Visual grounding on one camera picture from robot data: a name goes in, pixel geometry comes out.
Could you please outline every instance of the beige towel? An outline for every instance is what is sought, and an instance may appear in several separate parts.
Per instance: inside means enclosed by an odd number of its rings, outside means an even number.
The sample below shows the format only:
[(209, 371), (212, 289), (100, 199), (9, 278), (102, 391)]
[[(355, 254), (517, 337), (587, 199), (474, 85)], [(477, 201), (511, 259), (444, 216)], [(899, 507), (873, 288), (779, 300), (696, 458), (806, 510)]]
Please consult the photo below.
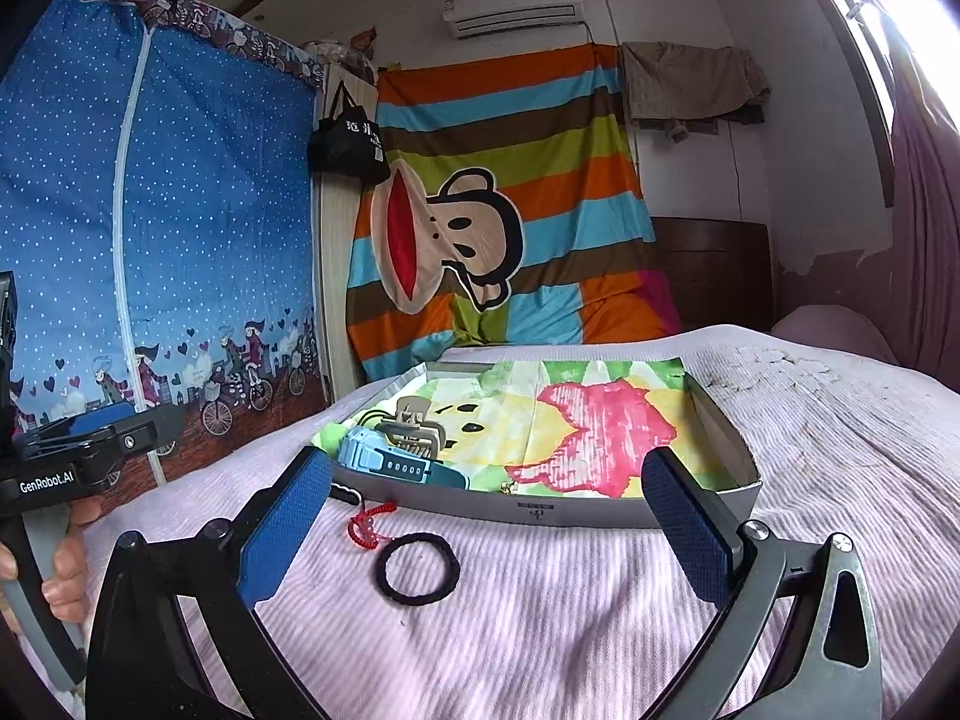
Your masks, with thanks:
[(685, 137), (683, 122), (723, 116), (770, 98), (770, 84), (746, 49), (624, 43), (620, 63), (628, 116), (663, 121), (674, 140)]

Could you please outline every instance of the handbag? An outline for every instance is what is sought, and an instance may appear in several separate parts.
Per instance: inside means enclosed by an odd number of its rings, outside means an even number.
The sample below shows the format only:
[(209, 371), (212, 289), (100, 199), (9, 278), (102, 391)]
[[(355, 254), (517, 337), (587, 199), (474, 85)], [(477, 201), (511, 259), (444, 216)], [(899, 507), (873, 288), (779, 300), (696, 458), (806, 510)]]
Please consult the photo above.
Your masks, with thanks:
[[(334, 116), (341, 103), (339, 116)], [(370, 121), (362, 105), (354, 103), (343, 81), (333, 97), (330, 116), (321, 119), (310, 136), (307, 164), (311, 172), (348, 175), (370, 186), (390, 178), (380, 127)]]

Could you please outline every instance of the striped blanket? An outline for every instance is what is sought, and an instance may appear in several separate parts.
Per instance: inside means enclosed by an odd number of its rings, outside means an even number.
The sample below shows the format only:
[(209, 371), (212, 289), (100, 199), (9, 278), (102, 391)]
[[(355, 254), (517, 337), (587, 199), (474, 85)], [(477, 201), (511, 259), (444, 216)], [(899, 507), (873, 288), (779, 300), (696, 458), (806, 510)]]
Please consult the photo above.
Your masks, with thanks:
[(361, 203), (347, 331), (367, 375), (450, 346), (677, 330), (623, 128), (615, 47), (387, 71), (391, 177)]

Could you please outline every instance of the air conditioner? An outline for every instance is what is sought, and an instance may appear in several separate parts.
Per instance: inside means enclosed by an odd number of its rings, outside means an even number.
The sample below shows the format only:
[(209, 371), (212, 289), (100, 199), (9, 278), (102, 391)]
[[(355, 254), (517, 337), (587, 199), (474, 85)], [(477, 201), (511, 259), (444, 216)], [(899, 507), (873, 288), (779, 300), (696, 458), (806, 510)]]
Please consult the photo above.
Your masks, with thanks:
[(525, 26), (584, 23), (584, 0), (447, 0), (443, 20), (457, 38)]

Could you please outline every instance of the bed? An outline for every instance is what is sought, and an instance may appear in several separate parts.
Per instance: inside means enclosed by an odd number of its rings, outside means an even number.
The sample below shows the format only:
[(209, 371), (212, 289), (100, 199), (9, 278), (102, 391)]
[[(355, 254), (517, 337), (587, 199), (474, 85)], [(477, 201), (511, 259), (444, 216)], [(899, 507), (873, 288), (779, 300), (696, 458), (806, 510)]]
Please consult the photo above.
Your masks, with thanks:
[[(864, 559), (883, 662), (884, 717), (934, 661), (960, 618), (960, 396), (932, 379), (842, 352), (733, 326), (607, 346), (455, 348), (445, 359), (632, 359), (682, 356), (733, 420), (766, 479), (755, 514), (783, 536), (850, 533)], [(86, 531), (96, 598), (115, 538), (195, 533), (232, 517), (272, 483), (325, 421), (374, 383), (150, 491)], [(463, 566), (437, 605), (397, 608), (371, 580), (373, 557), (346, 534), (352, 509), (329, 501), (272, 600), (258, 613), (332, 716), (395, 720), (637, 718), (712, 618), (658, 531), (548, 529), (399, 511), (384, 533), (434, 531)], [(439, 561), (415, 548), (391, 580), (426, 591)], [(771, 624), (730, 707), (757, 687), (788, 605)], [(240, 699), (203, 630), (186, 614), (221, 700)]]

